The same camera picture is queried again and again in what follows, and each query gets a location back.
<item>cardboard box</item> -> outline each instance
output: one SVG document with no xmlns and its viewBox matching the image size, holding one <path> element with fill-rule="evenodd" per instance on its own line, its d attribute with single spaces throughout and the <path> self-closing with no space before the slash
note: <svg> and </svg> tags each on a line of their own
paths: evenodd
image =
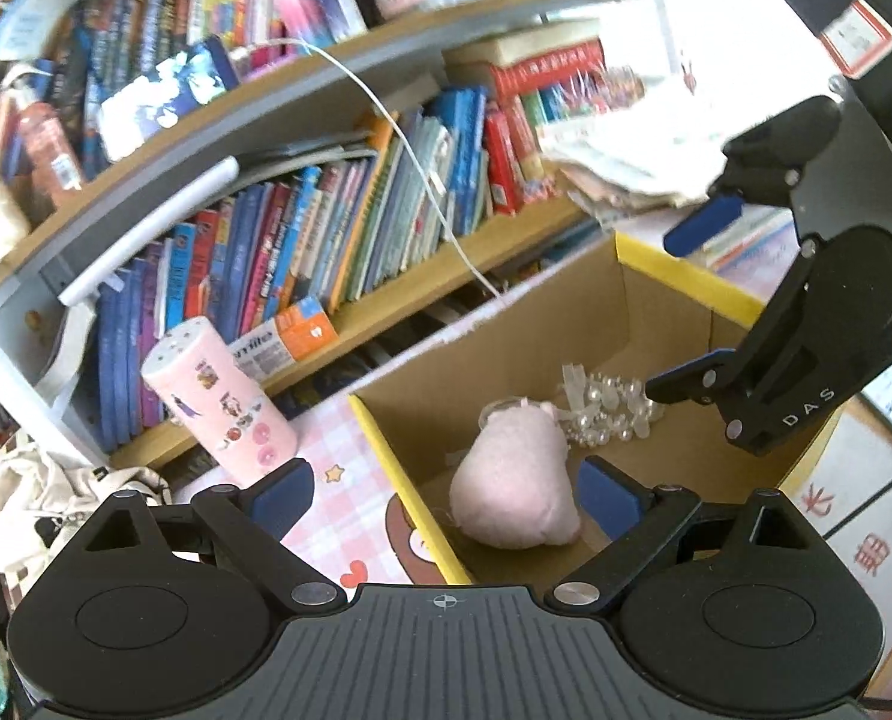
<svg viewBox="0 0 892 720">
<path fill-rule="evenodd" d="M 510 396 L 564 406 L 564 364 L 645 379 L 710 349 L 735 346 L 745 330 L 620 263 L 612 237 L 506 303 L 473 319 L 470 332 L 452 330 L 358 391 L 361 402 L 353 408 L 449 581 L 532 584 L 543 592 L 608 540 L 588 520 L 572 546 L 500 551 L 449 525 L 452 459 L 476 438 L 482 408 Z M 684 403 L 671 407 L 647 440 L 614 440 L 598 453 L 649 487 L 680 484 L 708 501 L 741 502 L 754 488 L 779 485 L 812 437 L 804 433 L 755 458 L 728 445 L 723 432 L 715 408 Z M 570 472 L 587 454 L 572 452 Z"/>
</svg>

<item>yellow box edge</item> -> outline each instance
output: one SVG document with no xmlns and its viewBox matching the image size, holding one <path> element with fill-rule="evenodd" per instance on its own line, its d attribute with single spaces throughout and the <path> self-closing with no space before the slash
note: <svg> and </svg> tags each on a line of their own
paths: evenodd
<svg viewBox="0 0 892 720">
<path fill-rule="evenodd" d="M 615 254 L 622 265 L 641 271 L 742 327 L 752 327 L 764 308 L 759 298 L 711 271 L 620 231 L 615 233 Z"/>
<path fill-rule="evenodd" d="M 449 584 L 473 584 L 473 580 L 468 576 L 468 572 L 464 565 L 459 562 L 459 558 L 449 546 L 449 540 L 443 533 L 439 523 L 436 522 L 430 508 L 425 504 L 419 490 L 416 490 L 412 480 L 403 470 L 400 462 L 393 454 L 392 447 L 385 440 L 385 436 L 380 431 L 380 426 L 376 424 L 376 420 L 369 413 L 366 405 L 355 395 L 348 395 L 349 405 L 356 415 L 356 421 L 359 423 L 366 440 L 369 442 L 370 448 L 379 458 L 382 470 L 385 471 L 396 490 L 399 498 L 409 512 L 409 517 L 416 523 L 419 532 L 425 538 L 425 545 L 430 549 L 431 555 L 439 566 L 443 577 Z"/>
</svg>

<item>star print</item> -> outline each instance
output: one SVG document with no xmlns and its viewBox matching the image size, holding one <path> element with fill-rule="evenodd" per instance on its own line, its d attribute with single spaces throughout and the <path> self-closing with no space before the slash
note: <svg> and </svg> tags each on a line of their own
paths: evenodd
<svg viewBox="0 0 892 720">
<path fill-rule="evenodd" d="M 340 466 L 332 466 L 331 469 L 326 471 L 326 484 L 331 484 L 332 482 L 340 482 L 342 481 L 342 475 L 346 472 L 346 469 L 342 469 Z"/>
</svg>

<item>label sticker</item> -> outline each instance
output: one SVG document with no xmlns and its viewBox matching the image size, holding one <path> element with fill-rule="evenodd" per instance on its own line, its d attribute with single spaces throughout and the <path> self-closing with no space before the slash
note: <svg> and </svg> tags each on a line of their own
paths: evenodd
<svg viewBox="0 0 892 720">
<path fill-rule="evenodd" d="M 854 0 L 819 40 L 847 79 L 861 79 L 892 53 L 892 26 L 865 0 Z"/>
</svg>

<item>pink plaid tablecloth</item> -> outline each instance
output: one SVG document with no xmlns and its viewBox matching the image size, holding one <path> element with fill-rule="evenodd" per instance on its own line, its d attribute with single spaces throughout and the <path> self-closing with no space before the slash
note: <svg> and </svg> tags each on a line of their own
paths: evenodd
<svg viewBox="0 0 892 720">
<path fill-rule="evenodd" d="M 404 534 L 401 508 L 392 500 L 396 490 L 359 428 L 346 394 L 323 401 L 292 425 L 300 437 L 297 454 L 313 467 L 316 485 L 313 505 L 283 539 L 284 545 L 346 587 L 350 597 L 361 581 L 413 584 L 390 541 L 387 519 L 400 553 L 412 553 L 403 554 L 406 565 L 432 558 L 418 536 Z M 230 481 L 223 469 L 214 469 L 179 490 L 177 501 L 185 503 L 199 490 Z M 420 581 L 425 584 L 428 577 L 424 574 Z"/>
</svg>

